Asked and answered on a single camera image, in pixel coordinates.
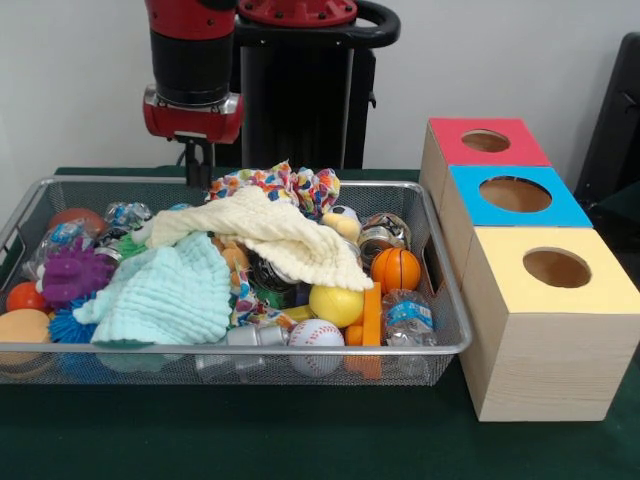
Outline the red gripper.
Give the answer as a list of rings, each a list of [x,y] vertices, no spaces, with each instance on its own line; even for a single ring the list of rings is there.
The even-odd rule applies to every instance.
[[[230,94],[222,103],[186,108],[163,102],[157,94],[146,94],[143,115],[151,135],[172,140],[179,137],[206,139],[201,143],[202,163],[196,158],[197,144],[185,145],[186,182],[189,187],[209,189],[214,167],[215,144],[232,144],[244,122],[244,98]]]

